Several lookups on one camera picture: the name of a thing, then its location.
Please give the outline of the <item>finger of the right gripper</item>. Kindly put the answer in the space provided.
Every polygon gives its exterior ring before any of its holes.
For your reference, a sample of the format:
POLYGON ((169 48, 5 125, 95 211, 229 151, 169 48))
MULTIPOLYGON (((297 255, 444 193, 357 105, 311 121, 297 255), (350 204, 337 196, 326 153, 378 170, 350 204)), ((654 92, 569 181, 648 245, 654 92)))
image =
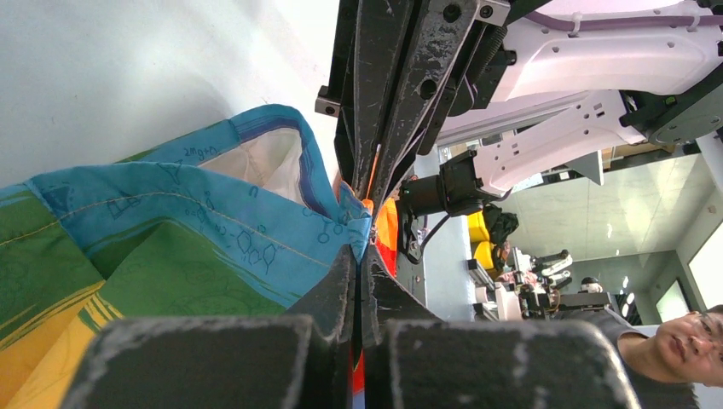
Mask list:
POLYGON ((407 162, 399 163, 392 176, 383 177, 381 170, 388 164, 377 146, 374 174, 380 181, 394 185, 385 196, 380 187, 370 200, 380 207, 397 187, 412 165, 424 139, 434 140, 434 123, 441 123, 471 62, 481 63, 478 48, 487 43, 486 29, 493 26, 505 32, 509 24, 511 4, 508 1, 416 1, 419 10, 413 31, 405 40, 404 64, 398 67, 396 91, 386 129, 391 136, 415 135, 419 143, 410 152, 407 162))
POLYGON ((413 31, 416 1, 360 1, 357 8, 353 52, 353 108, 355 165, 352 187, 358 198, 374 198, 372 187, 385 196, 394 185, 374 174, 377 146, 388 164, 383 177, 392 176, 406 163, 419 143, 415 135, 391 136, 387 119, 397 95, 398 67, 404 64, 405 37, 413 31))

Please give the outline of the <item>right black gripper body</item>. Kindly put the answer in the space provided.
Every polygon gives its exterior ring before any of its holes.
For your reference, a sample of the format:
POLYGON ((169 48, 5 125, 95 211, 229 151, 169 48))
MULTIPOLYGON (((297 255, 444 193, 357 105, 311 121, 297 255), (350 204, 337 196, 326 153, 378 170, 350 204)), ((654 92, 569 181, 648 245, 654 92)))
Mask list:
POLYGON ((342 1, 315 110, 337 120, 342 179, 390 186, 430 147, 496 29, 538 1, 342 1))

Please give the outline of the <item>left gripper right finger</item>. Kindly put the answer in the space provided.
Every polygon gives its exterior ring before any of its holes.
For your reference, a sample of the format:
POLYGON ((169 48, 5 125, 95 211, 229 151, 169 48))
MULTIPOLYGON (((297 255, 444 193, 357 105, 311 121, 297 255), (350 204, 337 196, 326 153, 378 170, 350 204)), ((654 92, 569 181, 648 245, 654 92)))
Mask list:
POLYGON ((439 319, 375 247, 360 267, 368 408, 636 408, 611 344, 580 321, 439 319))

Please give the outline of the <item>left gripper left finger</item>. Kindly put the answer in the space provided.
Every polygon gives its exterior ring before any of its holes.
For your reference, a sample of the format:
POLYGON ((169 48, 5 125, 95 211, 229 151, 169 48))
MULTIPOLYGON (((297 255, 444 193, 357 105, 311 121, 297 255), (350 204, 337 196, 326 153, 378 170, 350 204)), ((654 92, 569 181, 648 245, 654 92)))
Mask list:
POLYGON ((276 316, 117 320, 91 342, 64 408, 350 408, 356 258, 276 316))

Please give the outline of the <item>rainbow striped jacket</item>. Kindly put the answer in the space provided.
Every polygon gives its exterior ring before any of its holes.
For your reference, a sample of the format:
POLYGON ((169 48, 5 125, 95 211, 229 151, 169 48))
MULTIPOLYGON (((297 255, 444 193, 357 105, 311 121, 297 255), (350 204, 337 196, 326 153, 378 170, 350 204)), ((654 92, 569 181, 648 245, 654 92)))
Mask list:
POLYGON ((361 255, 372 210, 332 187, 303 115, 276 104, 4 187, 2 407, 58 407, 110 321, 285 312, 340 246, 361 255))

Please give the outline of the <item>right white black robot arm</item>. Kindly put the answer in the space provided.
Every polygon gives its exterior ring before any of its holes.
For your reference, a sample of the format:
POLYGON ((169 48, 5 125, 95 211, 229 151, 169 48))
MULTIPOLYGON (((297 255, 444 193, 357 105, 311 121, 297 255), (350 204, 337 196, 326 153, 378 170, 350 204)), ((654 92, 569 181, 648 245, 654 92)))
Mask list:
POLYGON ((337 121, 344 181, 379 208, 401 189, 411 222, 466 216, 533 174, 622 144, 679 145, 722 125, 722 4, 546 15, 538 1, 343 1, 315 111, 337 121), (509 140, 405 181, 447 118, 568 92, 509 140))

